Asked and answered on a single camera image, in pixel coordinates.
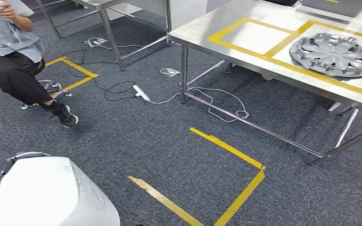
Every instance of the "stool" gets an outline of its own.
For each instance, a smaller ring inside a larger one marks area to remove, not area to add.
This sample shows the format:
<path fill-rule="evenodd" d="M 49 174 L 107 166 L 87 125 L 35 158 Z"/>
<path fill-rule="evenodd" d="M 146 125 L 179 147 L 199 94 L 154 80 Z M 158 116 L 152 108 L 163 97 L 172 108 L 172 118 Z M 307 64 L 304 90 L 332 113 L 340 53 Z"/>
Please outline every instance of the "stool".
<path fill-rule="evenodd" d="M 42 59 L 39 63 L 38 63 L 38 67 L 37 69 L 35 69 L 31 74 L 35 77 L 36 75 L 38 75 L 40 72 L 42 72 L 42 70 L 45 68 L 45 60 Z M 41 80 L 38 81 L 41 86 L 48 92 L 48 93 L 54 93 L 54 95 L 52 96 L 53 99 L 57 98 L 58 96 L 65 94 L 66 97 L 71 97 L 72 94 L 69 93 L 68 91 L 64 90 L 61 86 L 60 83 L 56 82 L 56 81 L 52 81 L 52 80 Z M 21 104 L 21 109 L 27 109 L 28 105 L 26 105 L 25 103 Z"/>
<path fill-rule="evenodd" d="M 41 80 L 38 81 L 42 87 L 48 92 L 48 93 L 55 93 L 54 96 L 52 96 L 53 99 L 57 98 L 58 96 L 65 94 L 66 97 L 71 97 L 73 94 L 64 90 L 62 88 L 62 85 L 58 82 L 52 81 L 52 80 Z M 21 103 L 21 109 L 25 110 L 29 106 L 25 103 Z"/>

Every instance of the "gray carpet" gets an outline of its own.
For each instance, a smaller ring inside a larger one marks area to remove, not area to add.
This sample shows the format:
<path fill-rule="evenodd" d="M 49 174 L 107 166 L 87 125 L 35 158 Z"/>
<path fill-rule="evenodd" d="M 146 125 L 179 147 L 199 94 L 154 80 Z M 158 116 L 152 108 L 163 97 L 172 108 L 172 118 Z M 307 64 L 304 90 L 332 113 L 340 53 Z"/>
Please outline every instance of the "gray carpet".
<path fill-rule="evenodd" d="M 64 3 L 49 10 L 56 22 L 85 12 Z M 162 23 L 147 12 L 139 16 Z M 90 37 L 106 37 L 97 15 L 60 28 L 57 39 L 40 13 L 33 16 L 36 31 L 47 47 L 47 61 L 85 49 Z M 144 45 L 162 31 L 122 18 L 111 23 L 120 45 Z M 123 54 L 132 49 L 122 49 Z M 80 62 L 82 54 L 68 55 Z M 88 49 L 87 62 L 114 61 L 110 50 Z M 218 62 L 196 51 L 190 53 L 190 73 L 199 74 Z M 103 88 L 135 81 L 153 101 L 179 91 L 180 77 L 166 77 L 160 69 L 179 69 L 181 48 L 158 45 L 127 59 L 119 71 L 113 64 L 83 67 L 100 74 Z M 39 78 L 53 78 L 64 85 L 81 78 L 68 73 L 69 66 L 47 67 Z M 198 86 L 230 91 L 245 103 L 252 122 L 272 129 L 313 149 L 328 150 L 347 116 L 327 112 L 332 101 L 278 81 L 264 81 L 258 74 L 236 67 L 232 74 L 221 67 Z M 109 102 L 104 91 L 89 81 L 61 97 L 80 117 L 75 128 L 64 129 L 57 119 L 39 108 L 20 110 L 19 103 L 0 92 L 0 170 L 4 159 L 16 152 L 44 151 L 69 157 L 117 207 L 122 225 L 182 226 L 185 221 L 168 210 L 127 176 L 141 178 L 205 225 L 214 225 L 228 206 L 256 175 L 257 169 L 237 156 L 189 131 L 211 134 L 266 166 L 266 178 L 230 220 L 230 226 L 246 225 L 362 225 L 362 143 L 318 167 L 313 157 L 239 122 L 225 123 L 192 100 L 152 105 L 140 98 Z M 210 92 L 216 104 L 235 111 L 238 103 Z M 134 92 L 125 93 L 132 96 Z M 108 98 L 121 95 L 109 94 Z M 362 132 L 362 112 L 347 138 Z"/>

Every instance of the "seated person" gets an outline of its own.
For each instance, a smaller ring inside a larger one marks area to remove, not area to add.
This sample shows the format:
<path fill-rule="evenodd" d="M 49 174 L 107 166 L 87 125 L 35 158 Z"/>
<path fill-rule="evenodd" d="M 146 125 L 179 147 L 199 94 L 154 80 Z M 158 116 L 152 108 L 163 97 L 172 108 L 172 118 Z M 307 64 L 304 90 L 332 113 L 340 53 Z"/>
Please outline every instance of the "seated person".
<path fill-rule="evenodd" d="M 56 102 L 31 74 L 42 60 L 44 47 L 31 33 L 33 14 L 20 0 L 5 0 L 0 7 L 0 89 L 27 105 L 38 103 L 58 116 L 65 127 L 78 123 L 67 105 Z"/>

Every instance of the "yellow floor marking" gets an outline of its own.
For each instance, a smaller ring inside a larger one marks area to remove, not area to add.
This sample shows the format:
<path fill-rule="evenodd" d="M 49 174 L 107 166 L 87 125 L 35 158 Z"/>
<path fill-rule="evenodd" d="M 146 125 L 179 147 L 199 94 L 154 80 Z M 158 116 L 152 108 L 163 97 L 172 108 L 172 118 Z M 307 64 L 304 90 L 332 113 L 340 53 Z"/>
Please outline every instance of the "yellow floor marking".
<path fill-rule="evenodd" d="M 78 81 L 78 82 L 64 88 L 64 90 L 69 91 L 69 90 L 74 89 L 75 87 L 80 86 L 80 85 L 88 82 L 89 80 L 99 76 L 98 74 L 92 73 L 92 72 L 88 71 L 87 69 L 85 69 L 85 68 L 71 62 L 70 60 L 68 60 L 64 56 L 46 63 L 46 66 L 55 64 L 55 63 L 60 62 L 60 61 L 63 61 L 64 63 L 68 64 L 70 67 L 73 67 L 73 68 L 77 69 L 78 71 L 80 71 L 80 72 L 82 72 L 82 73 L 84 73 L 84 74 L 86 74 L 88 76 L 88 77 L 86 77 L 86 78 L 84 78 L 84 79 L 82 79 L 82 80 L 80 80 L 80 81 Z"/>
<path fill-rule="evenodd" d="M 188 224 L 192 226 L 202 226 L 203 224 L 200 223 L 198 220 L 193 218 L 189 213 L 187 213 L 185 210 L 181 209 L 179 206 L 177 206 L 174 202 L 169 200 L 167 197 L 162 195 L 160 192 L 158 192 L 156 189 L 152 188 L 149 184 L 147 184 L 142 179 L 136 179 L 132 176 L 129 176 L 128 179 L 130 179 L 132 182 L 136 183 L 139 187 L 146 190 L 151 196 L 153 196 L 155 199 L 157 199 L 159 202 L 161 202 L 165 207 L 173 211 L 175 214 L 177 214 L 179 217 L 181 217 L 183 220 L 185 220 Z"/>
<path fill-rule="evenodd" d="M 254 189 L 263 181 L 265 175 L 264 175 L 264 169 L 265 166 L 259 163 L 258 161 L 252 159 L 251 157 L 247 156 L 246 154 L 238 151 L 231 145 L 225 143 L 224 141 L 216 138 L 212 135 L 207 135 L 195 128 L 190 128 L 190 131 L 198 134 L 199 136 L 217 144 L 218 146 L 226 149 L 227 151 L 233 153 L 234 155 L 238 156 L 239 158 L 245 160 L 249 164 L 254 165 L 257 167 L 260 171 L 259 173 L 253 178 L 253 180 L 248 184 L 248 186 L 242 191 L 242 193 L 237 197 L 237 199 L 229 206 L 229 208 L 223 213 L 223 215 L 217 220 L 215 223 L 215 226 L 225 226 L 227 222 L 234 216 L 234 214 L 238 211 L 238 209 L 242 206 L 242 204 L 248 199 L 248 197 L 252 194 Z"/>
<path fill-rule="evenodd" d="M 231 204 L 227 211 L 225 211 L 225 213 L 223 213 L 223 215 L 217 220 L 215 226 L 225 226 L 232 216 L 234 216 L 234 214 L 239 210 L 246 199 L 248 199 L 248 197 L 252 194 L 254 189 L 264 179 L 264 177 L 264 170 L 261 169 L 259 173 L 256 174 L 255 178 L 253 178 L 249 185 L 238 196 L 238 198 Z"/>
<path fill-rule="evenodd" d="M 190 131 L 198 134 L 199 136 L 205 138 L 206 140 L 209 140 L 215 144 L 217 144 L 218 146 L 224 148 L 225 150 L 233 153 L 234 155 L 238 156 L 239 158 L 245 160 L 246 162 L 248 162 L 249 164 L 252 164 L 253 166 L 255 166 L 256 168 L 258 168 L 259 170 L 263 170 L 265 169 L 265 166 L 263 166 L 261 163 L 259 163 L 258 161 L 252 159 L 251 157 L 245 155 L 244 153 L 240 152 L 239 150 L 235 149 L 234 147 L 232 147 L 231 145 L 225 143 L 224 141 L 216 138 L 215 136 L 211 136 L 211 135 L 206 135 L 203 132 L 195 129 L 195 128 L 190 128 Z"/>
<path fill-rule="evenodd" d="M 62 61 L 62 60 L 63 60 L 62 57 L 60 57 L 60 58 L 58 58 L 58 59 L 54 59 L 54 60 L 52 60 L 52 61 L 50 61 L 50 62 L 47 62 L 47 63 L 45 64 L 45 67 L 47 67 L 47 66 L 49 66 L 49 65 L 52 65 L 52 64 L 55 64 L 55 63 L 57 63 L 57 62 L 59 62 L 59 61 Z"/>

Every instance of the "yellow tape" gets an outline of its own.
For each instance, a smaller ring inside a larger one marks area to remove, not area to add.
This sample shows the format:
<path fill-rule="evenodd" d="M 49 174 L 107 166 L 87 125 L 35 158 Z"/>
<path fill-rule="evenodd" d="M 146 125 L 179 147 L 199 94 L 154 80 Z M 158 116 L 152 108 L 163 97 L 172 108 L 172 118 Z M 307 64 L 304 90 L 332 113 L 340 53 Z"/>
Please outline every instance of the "yellow tape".
<path fill-rule="evenodd" d="M 47 67 L 47 66 L 49 66 L 49 65 L 52 65 L 52 64 L 55 64 L 55 63 L 57 63 L 57 62 L 59 62 L 59 61 L 62 61 L 62 60 L 63 60 L 62 57 L 60 57 L 60 58 L 58 58 L 58 59 L 54 59 L 54 60 L 52 60 L 52 61 L 50 61 L 50 62 L 47 62 L 47 63 L 45 64 L 45 67 Z"/>
<path fill-rule="evenodd" d="M 260 171 L 258 174 L 256 174 L 255 178 L 247 185 L 247 187 L 242 191 L 242 193 L 237 197 L 237 199 L 229 206 L 229 208 L 223 213 L 223 215 L 217 220 L 215 223 L 215 226 L 225 226 L 227 222 L 234 216 L 234 214 L 238 211 L 238 209 L 242 206 L 242 204 L 248 199 L 248 197 L 252 194 L 254 189 L 263 181 L 265 175 L 264 175 L 264 169 L 265 166 L 263 166 L 258 161 L 252 159 L 251 157 L 247 156 L 246 154 L 238 151 L 231 145 L 221 141 L 220 139 L 207 135 L 195 128 L 190 128 L 190 131 L 198 134 L 199 136 L 217 144 L 218 146 L 226 149 L 227 151 L 233 153 L 234 155 L 238 156 L 239 158 L 245 160 L 246 162 L 254 165 L 257 167 Z"/>
<path fill-rule="evenodd" d="M 130 179 L 132 182 L 136 183 L 139 187 L 146 190 L 151 196 L 153 196 L 155 199 L 157 199 L 159 202 L 161 202 L 165 207 L 173 211 L 175 214 L 177 214 L 179 217 L 181 217 L 183 220 L 185 220 L 188 224 L 192 226 L 202 226 L 203 224 L 200 223 L 198 220 L 193 218 L 189 213 L 187 213 L 185 210 L 181 209 L 179 206 L 177 206 L 174 202 L 169 200 L 167 197 L 162 195 L 160 192 L 158 192 L 156 189 L 152 188 L 149 184 L 147 184 L 142 179 L 136 179 L 132 176 L 129 176 L 128 179 Z"/>
<path fill-rule="evenodd" d="M 306 22 L 304 25 L 299 27 L 296 31 L 291 33 L 288 37 L 286 37 L 284 40 L 282 40 L 280 43 L 278 43 L 276 46 L 274 46 L 272 49 L 270 49 L 267 53 L 264 54 L 264 58 L 272 58 L 274 55 L 276 55 L 278 52 L 280 52 L 283 48 L 285 48 L 288 44 L 290 44 L 293 40 L 295 40 L 299 35 L 307 31 L 312 26 L 312 23 Z"/>
<path fill-rule="evenodd" d="M 258 161 L 252 159 L 251 157 L 247 156 L 246 154 L 240 152 L 239 150 L 237 150 L 236 148 L 232 147 L 231 145 L 225 143 L 224 141 L 216 138 L 215 136 L 211 136 L 211 135 L 206 135 L 203 132 L 195 129 L 195 128 L 190 128 L 190 131 L 198 134 L 199 136 L 210 140 L 211 142 L 217 144 L 218 146 L 224 148 L 225 150 L 233 153 L 234 155 L 238 156 L 239 158 L 245 160 L 246 162 L 248 162 L 249 164 L 252 164 L 253 166 L 255 166 L 256 168 L 258 168 L 259 170 L 263 170 L 265 169 L 265 166 L 263 166 L 261 163 L 259 163 Z"/>
<path fill-rule="evenodd" d="M 79 65 L 76 65 L 75 63 L 69 61 L 66 57 L 63 57 L 63 62 L 65 62 L 66 64 L 70 65 L 71 67 L 77 69 L 78 71 L 88 75 L 91 78 L 96 78 L 98 76 L 97 74 L 92 73 L 92 72 L 88 71 L 87 69 L 85 69 L 85 68 L 83 68 L 83 67 L 81 67 Z"/>
<path fill-rule="evenodd" d="M 242 191 L 238 198 L 231 204 L 231 206 L 223 213 L 223 215 L 217 220 L 215 226 L 225 226 L 232 216 L 239 210 L 242 204 L 248 199 L 255 188 L 263 181 L 265 175 L 264 170 L 260 170 L 256 174 L 255 178 L 249 183 L 249 185 Z"/>
<path fill-rule="evenodd" d="M 77 69 L 78 71 L 88 75 L 87 78 L 84 78 L 81 81 L 78 81 L 78 82 L 64 88 L 64 90 L 69 91 L 71 89 L 74 89 L 75 87 L 80 86 L 80 85 L 82 85 L 82 84 L 88 82 L 89 80 L 91 80 L 93 78 L 96 78 L 98 76 L 98 74 L 92 73 L 92 72 L 88 71 L 87 69 L 85 69 L 85 68 L 83 68 L 83 67 L 81 67 L 79 65 L 76 65 L 75 63 L 68 60 L 66 57 L 60 57 L 58 59 L 52 60 L 52 61 L 46 63 L 45 66 L 49 66 L 49 65 L 55 64 L 55 63 L 60 62 L 60 61 L 63 61 L 66 64 L 68 64 L 70 67 L 73 67 L 73 68 Z"/>
<path fill-rule="evenodd" d="M 325 27 L 335 29 L 335 30 L 338 30 L 338 31 L 341 31 L 341 32 L 350 33 L 350 34 L 360 36 L 360 37 L 362 37 L 362 33 L 346 30 L 344 28 L 336 27 L 336 26 L 333 26 L 333 25 L 330 25 L 330 24 L 321 23 L 321 22 L 318 22 L 318 21 L 308 20 L 304 25 L 302 25 L 296 31 L 290 32 L 291 34 L 287 38 L 285 38 L 283 41 L 281 41 L 279 44 L 277 44 L 275 47 L 270 49 L 265 54 L 259 54 L 259 53 L 253 52 L 251 50 L 248 50 L 248 49 L 245 49 L 245 48 L 242 48 L 242 47 L 239 47 L 239 46 L 236 46 L 236 45 L 233 45 L 233 44 L 230 44 L 230 43 L 228 43 L 226 41 L 221 40 L 221 38 L 224 35 L 232 32 L 233 30 L 237 29 L 239 26 L 243 25 L 246 22 L 252 22 L 252 23 L 260 24 L 260 25 L 263 25 L 263 26 L 266 26 L 266 27 L 271 27 L 271 28 L 279 30 L 279 31 L 288 32 L 284 28 L 276 27 L 276 26 L 271 25 L 271 24 L 266 24 L 266 23 L 256 21 L 256 20 L 253 20 L 253 19 L 250 19 L 250 18 L 242 18 L 241 20 L 235 22 L 234 24 L 230 25 L 229 27 L 226 27 L 224 30 L 218 32 L 217 34 L 214 34 L 214 35 L 210 36 L 209 41 L 211 41 L 213 43 L 216 43 L 218 45 L 227 47 L 227 48 L 235 49 L 237 51 L 249 54 L 249 55 L 254 56 L 254 57 L 264 59 L 264 60 L 272 62 L 272 63 L 274 63 L 276 65 L 286 67 L 286 68 L 288 68 L 290 70 L 293 70 L 293 71 L 296 71 L 296 72 L 299 72 L 299 73 L 302 73 L 302 74 L 306 74 L 308 76 L 312 76 L 312 77 L 317 78 L 319 80 L 326 81 L 328 83 L 343 87 L 343 88 L 348 89 L 350 91 L 362 94 L 362 88 L 359 88 L 359 87 L 356 87 L 356 86 L 353 86 L 353 85 L 349 85 L 347 83 L 337 81 L 337 80 L 335 80 L 333 78 L 327 77 L 327 76 L 325 76 L 323 74 L 316 73 L 316 72 L 310 71 L 310 70 L 306 70 L 304 68 L 301 68 L 301 67 L 298 67 L 298 66 L 295 66 L 295 65 L 291 65 L 289 63 L 282 62 L 280 60 L 276 60 L 276 59 L 272 58 L 280 50 L 282 50 L 284 47 L 286 47 L 290 42 L 292 42 L 299 35 L 301 35 L 305 31 L 307 31 L 314 24 L 325 26 Z"/>

